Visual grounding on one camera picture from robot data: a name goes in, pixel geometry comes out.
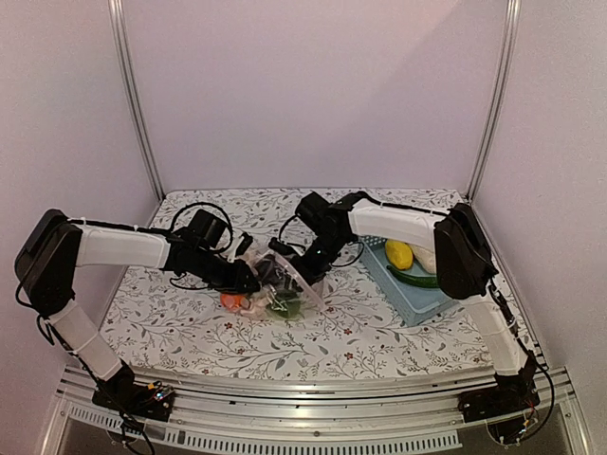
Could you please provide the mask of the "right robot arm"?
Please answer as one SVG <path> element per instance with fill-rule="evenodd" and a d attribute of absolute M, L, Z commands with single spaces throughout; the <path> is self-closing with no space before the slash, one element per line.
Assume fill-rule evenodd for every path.
<path fill-rule="evenodd" d="M 497 386 L 490 405 L 510 413 L 533 391 L 535 356 L 520 340 L 516 319 L 495 285 L 498 270 L 469 205 L 435 211 L 380 202 L 364 191 L 329 202 L 312 191 L 299 202 L 295 215 L 315 235 L 305 253 L 292 260 L 308 283 L 319 281 L 341 250 L 361 236 L 433 252 L 439 288 L 469 312 L 491 354 Z"/>

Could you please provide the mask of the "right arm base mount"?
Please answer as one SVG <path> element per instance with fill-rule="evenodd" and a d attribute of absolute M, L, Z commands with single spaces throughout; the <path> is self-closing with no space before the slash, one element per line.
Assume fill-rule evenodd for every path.
<path fill-rule="evenodd" d="M 530 409 L 540 404 L 535 382 L 497 376 L 495 386 L 458 395 L 458 410 L 466 423 Z"/>

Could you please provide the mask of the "clear zip top bag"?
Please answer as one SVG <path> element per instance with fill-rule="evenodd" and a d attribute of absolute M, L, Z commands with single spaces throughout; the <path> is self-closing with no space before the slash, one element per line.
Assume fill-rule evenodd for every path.
<path fill-rule="evenodd" d="M 267 306 L 273 300 L 288 298 L 299 298 L 302 300 L 302 313 L 298 318 L 295 319 L 302 319 L 315 311 L 323 312 L 326 309 L 325 302 L 322 298 L 322 282 L 309 285 L 299 274 L 299 272 L 288 262 L 288 260 L 280 254 L 269 249 L 261 251 L 257 250 L 246 252 L 244 255 L 240 256 L 240 259 L 243 259 L 248 264 L 253 275 L 257 278 L 254 265 L 266 255 L 275 256 L 277 262 L 283 267 L 285 273 L 284 282 L 277 286 L 261 285 L 261 290 L 259 292 L 241 294 L 247 296 L 249 301 L 249 309 L 241 310 L 240 312 L 234 314 L 259 320 L 293 320 L 274 317 L 267 311 Z"/>

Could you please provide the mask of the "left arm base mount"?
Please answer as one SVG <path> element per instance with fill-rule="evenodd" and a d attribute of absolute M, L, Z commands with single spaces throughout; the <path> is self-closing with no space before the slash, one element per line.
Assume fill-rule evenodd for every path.
<path fill-rule="evenodd" d="M 147 385 L 130 379 L 102 381 L 92 403 L 132 416 L 168 422 L 175 402 L 175 389 L 160 381 Z"/>

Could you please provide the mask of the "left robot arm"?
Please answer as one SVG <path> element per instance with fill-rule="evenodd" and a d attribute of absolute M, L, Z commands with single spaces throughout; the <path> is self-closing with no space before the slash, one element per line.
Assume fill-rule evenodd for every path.
<path fill-rule="evenodd" d="M 235 239 L 231 225 L 199 210 L 185 227 L 151 228 L 70 219 L 58 209 L 44 213 L 14 262 L 17 302 L 37 313 L 121 411 L 141 401 L 132 371 L 79 305 L 75 281 L 88 268 L 147 268 L 192 275 L 208 288 L 246 295 L 261 285 L 246 261 L 229 259 L 219 245 Z"/>

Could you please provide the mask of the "purple fake eggplant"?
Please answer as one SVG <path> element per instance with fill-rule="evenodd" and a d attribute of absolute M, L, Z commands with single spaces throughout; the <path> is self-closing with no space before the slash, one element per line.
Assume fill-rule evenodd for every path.
<path fill-rule="evenodd" d="M 284 269 L 277 262 L 276 257 L 266 255 L 255 265 L 254 270 L 261 285 L 280 285 L 284 282 Z"/>

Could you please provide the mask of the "green fake cucumber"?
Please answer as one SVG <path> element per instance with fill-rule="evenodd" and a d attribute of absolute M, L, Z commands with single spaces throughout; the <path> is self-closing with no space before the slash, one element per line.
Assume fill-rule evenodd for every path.
<path fill-rule="evenodd" d="M 423 289 L 438 289 L 439 284 L 435 276 L 417 276 L 404 273 L 392 265 L 386 266 L 387 271 L 399 282 L 408 284 L 413 287 Z"/>

